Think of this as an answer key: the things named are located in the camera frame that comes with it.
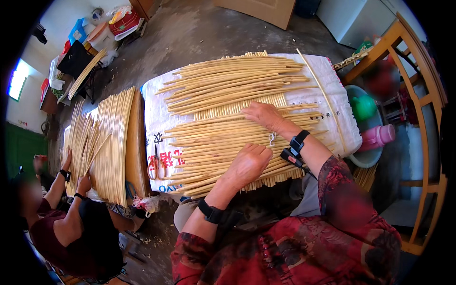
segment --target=woman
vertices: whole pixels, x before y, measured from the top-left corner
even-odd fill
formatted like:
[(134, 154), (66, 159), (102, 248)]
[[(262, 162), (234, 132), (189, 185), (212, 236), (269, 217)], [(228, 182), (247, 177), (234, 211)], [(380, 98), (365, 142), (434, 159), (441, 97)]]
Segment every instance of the woman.
[(18, 191), (20, 214), (27, 221), (38, 252), (66, 274), (105, 283), (120, 274), (124, 266), (119, 231), (137, 231), (145, 213), (127, 219), (103, 203), (85, 197), (92, 188), (88, 175), (79, 178), (68, 214), (56, 210), (65, 190), (63, 173), (68, 172), (71, 157), (69, 150), (62, 170), (44, 198), (38, 179), (26, 172), (13, 179), (12, 188)]
[[(303, 131), (270, 104), (252, 102), (243, 112), (288, 141)], [(300, 155), (318, 175), (320, 215), (287, 217), (241, 244), (214, 252), (217, 224), (203, 214), (205, 204), (226, 209), (272, 157), (265, 146), (246, 144), (183, 226), (171, 254), (176, 284), (392, 283), (399, 233), (373, 209), (342, 160), (309, 134), (303, 142)]]

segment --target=wooden board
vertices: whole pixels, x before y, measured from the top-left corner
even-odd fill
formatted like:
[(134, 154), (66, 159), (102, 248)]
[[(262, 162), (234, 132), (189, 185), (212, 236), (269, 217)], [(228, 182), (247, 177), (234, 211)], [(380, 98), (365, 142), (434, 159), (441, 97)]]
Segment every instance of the wooden board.
[(296, 0), (214, 0), (215, 6), (262, 19), (286, 30)]
[(127, 150), (125, 154), (125, 179), (135, 187), (139, 197), (150, 193), (145, 154), (144, 99), (136, 90), (131, 104), (127, 131)]

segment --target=concrete floor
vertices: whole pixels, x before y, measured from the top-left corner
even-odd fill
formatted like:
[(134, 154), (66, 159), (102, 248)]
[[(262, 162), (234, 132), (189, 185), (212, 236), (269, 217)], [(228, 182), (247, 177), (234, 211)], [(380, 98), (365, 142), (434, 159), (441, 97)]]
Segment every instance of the concrete floor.
[[(89, 99), (85, 100), (84, 110), (90, 111), (111, 94), (133, 85), (140, 87), (155, 76), (191, 62), (262, 50), (296, 53), (296, 48), (304, 54), (326, 56), (333, 63), (353, 53), (353, 49), (337, 44), (317, 18), (293, 15), (284, 31), (248, 15), (214, 7), (210, 0), (164, 0), (148, 22), (144, 36), (121, 47), (119, 57), (98, 73), (96, 102), (91, 105)], [(74, 102), (57, 115), (59, 135), (57, 141), (49, 144), (48, 152), (53, 174), (60, 168), (58, 150), (73, 108)], [(171, 224), (176, 207), (176, 203), (165, 203), (159, 213), (146, 221), (139, 238), (148, 243), (136, 252), (145, 264), (128, 260), (127, 276), (121, 275), (121, 279), (131, 284), (172, 284), (170, 253), (178, 233)]]

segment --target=scissors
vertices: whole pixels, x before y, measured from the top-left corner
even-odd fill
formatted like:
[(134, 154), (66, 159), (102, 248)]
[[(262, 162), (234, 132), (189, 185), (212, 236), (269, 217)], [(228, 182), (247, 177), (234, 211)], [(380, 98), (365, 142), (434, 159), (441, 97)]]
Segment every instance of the scissors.
[[(149, 165), (147, 166), (147, 175), (149, 175), (149, 178), (151, 180), (155, 180), (155, 179), (164, 180), (163, 177), (160, 178), (160, 176), (159, 176), (159, 171), (158, 171), (159, 162), (160, 162), (161, 167), (163, 168), (163, 172), (164, 172), (163, 177), (166, 177), (165, 163), (158, 157), (157, 145), (155, 145), (155, 155), (152, 157), (152, 159), (149, 162)], [(154, 167), (154, 173), (155, 173), (154, 176), (150, 175), (150, 170), (149, 170), (150, 166)]]

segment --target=wooden chair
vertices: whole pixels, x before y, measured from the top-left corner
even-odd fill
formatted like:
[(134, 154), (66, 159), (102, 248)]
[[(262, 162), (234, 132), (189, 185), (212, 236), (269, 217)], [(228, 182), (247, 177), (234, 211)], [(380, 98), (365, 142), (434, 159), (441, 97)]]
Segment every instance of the wooden chair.
[[(440, 174), (435, 181), (429, 179), (429, 148), (428, 148), (428, 132), (426, 130), (425, 118), (423, 116), (422, 107), (431, 104), (434, 109), (435, 121), (437, 124), (438, 132), (440, 133), (440, 121), (442, 117), (442, 107), (447, 103), (445, 91), (440, 81), (439, 75), (435, 66), (433, 65), (431, 58), (426, 51), (425, 47), (413, 32), (408, 23), (402, 18), (401, 15), (397, 14), (399, 21), (395, 22), (391, 28), (384, 35), (382, 40), (370, 51), (370, 53), (360, 61), (343, 79), (343, 85), (348, 85), (353, 79), (361, 75), (371, 64), (377, 60), (383, 59), (385, 56), (390, 54), (397, 67), (399, 68), (400, 74), (404, 79), (404, 84), (413, 100), (418, 116), (418, 122), (420, 125), (421, 142), (423, 147), (423, 181), (422, 181), (422, 192), (420, 196), (420, 204), (418, 208), (418, 214), (416, 216), (413, 232), (411, 235), (401, 234), (402, 237), (402, 250), (410, 252), (415, 255), (420, 255), (423, 249), (426, 247), (429, 238), (434, 231), (435, 224), (440, 215), (443, 200), (445, 197), (447, 178), (442, 174), (442, 167), (440, 164)], [(416, 66), (420, 71), (420, 75), (412, 76), (409, 78), (407, 72), (400, 61), (396, 47), (404, 41), (408, 49), (404, 51), (404, 54), (411, 53), (416, 60)], [(413, 85), (416, 81), (416, 77), (422, 77), (428, 90), (428, 94), (424, 97), (419, 98), (414, 91)], [(437, 195), (434, 213), (430, 222), (430, 227), (424, 238), (417, 237), (418, 229), (420, 227), (421, 219), (425, 208), (425, 199), (428, 193), (435, 193)]]

